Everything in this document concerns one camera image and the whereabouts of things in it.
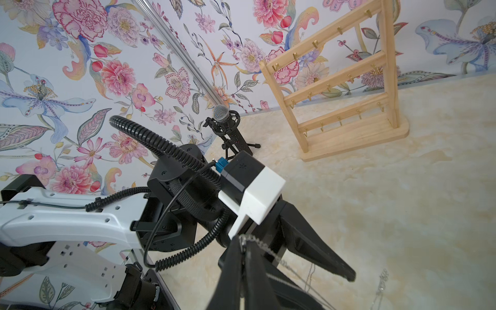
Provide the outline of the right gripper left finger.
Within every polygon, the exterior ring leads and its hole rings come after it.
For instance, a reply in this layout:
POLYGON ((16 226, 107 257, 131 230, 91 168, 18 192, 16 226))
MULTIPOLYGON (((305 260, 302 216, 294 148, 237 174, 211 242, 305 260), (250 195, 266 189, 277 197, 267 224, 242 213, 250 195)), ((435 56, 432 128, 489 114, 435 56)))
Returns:
POLYGON ((239 236, 231 240, 225 254, 222 272, 207 310, 240 309, 244 250, 239 236))

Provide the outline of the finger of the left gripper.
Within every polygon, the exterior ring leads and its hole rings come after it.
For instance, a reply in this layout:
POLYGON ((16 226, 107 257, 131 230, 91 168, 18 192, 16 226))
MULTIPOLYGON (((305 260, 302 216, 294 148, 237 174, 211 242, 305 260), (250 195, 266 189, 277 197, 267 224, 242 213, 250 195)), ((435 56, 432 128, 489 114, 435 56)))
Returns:
POLYGON ((285 200, 279 203, 282 205, 279 219, 287 249, 334 275, 354 282, 355 270, 321 239, 297 208, 285 200))
POLYGON ((271 263, 267 263, 267 277, 282 309, 323 310, 324 307, 271 263))

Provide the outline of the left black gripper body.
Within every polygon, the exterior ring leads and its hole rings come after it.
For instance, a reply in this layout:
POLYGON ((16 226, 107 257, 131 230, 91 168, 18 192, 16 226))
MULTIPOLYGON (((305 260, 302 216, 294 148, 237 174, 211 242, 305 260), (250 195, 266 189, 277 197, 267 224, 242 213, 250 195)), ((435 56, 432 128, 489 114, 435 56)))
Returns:
POLYGON ((260 225, 248 219, 247 223, 235 235, 236 237, 244 235, 246 238, 252 236, 266 244, 273 254, 261 249, 259 252, 262 254, 269 271, 282 266, 280 261, 285 252, 294 249, 295 239, 286 219, 287 212, 293 209, 294 205, 288 201, 277 201, 260 225))

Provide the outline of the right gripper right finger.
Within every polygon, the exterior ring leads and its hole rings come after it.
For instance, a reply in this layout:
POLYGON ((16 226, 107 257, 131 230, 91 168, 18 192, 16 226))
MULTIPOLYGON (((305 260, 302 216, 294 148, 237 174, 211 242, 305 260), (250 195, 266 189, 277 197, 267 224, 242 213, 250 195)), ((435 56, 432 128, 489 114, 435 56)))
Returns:
POLYGON ((262 256, 254 242, 244 245, 245 258, 245 309, 281 309, 276 294, 267 277, 262 256))

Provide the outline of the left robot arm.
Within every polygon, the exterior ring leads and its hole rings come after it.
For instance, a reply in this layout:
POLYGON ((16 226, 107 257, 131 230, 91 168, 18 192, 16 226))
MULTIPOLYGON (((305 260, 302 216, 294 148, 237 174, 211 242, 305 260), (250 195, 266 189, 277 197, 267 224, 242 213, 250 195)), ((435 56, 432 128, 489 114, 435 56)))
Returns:
POLYGON ((158 157, 145 187, 63 194, 25 174, 1 191, 1 276, 59 276, 106 309, 174 309, 161 271, 213 241, 225 248, 209 309, 324 309, 285 275, 286 251, 341 276, 356 272, 285 201, 284 179, 240 151, 206 161, 121 116, 110 124, 158 157))

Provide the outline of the wooden jewelry display stand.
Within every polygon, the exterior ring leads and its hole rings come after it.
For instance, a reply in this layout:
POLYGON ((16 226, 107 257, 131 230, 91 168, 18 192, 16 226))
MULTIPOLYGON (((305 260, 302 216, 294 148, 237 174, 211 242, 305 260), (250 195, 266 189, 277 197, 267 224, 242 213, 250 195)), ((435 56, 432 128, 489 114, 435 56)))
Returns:
POLYGON ((316 34, 279 55, 260 62, 260 69, 270 86, 298 144, 303 161, 356 151, 381 143, 406 138, 408 120, 400 115, 398 74, 395 48, 395 13, 397 1, 370 1, 337 19, 316 34), (288 72, 302 56, 324 46, 347 30, 367 19, 377 17, 381 50, 333 75, 323 77, 301 90, 285 96, 277 74, 288 72), (300 123, 294 107, 304 100, 329 92, 345 82, 363 77, 368 72, 381 73, 384 90, 369 99, 340 108, 323 116, 300 123))

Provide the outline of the black microphone with mesh head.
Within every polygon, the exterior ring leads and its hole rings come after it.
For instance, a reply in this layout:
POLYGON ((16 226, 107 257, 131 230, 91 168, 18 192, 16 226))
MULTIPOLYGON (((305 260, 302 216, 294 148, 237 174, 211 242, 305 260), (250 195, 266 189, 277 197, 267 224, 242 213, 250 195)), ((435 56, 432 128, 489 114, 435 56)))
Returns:
POLYGON ((224 105, 216 105, 213 109, 213 132, 219 137, 228 137, 238 152, 245 151, 252 155, 248 143, 238 130, 240 115, 224 105))

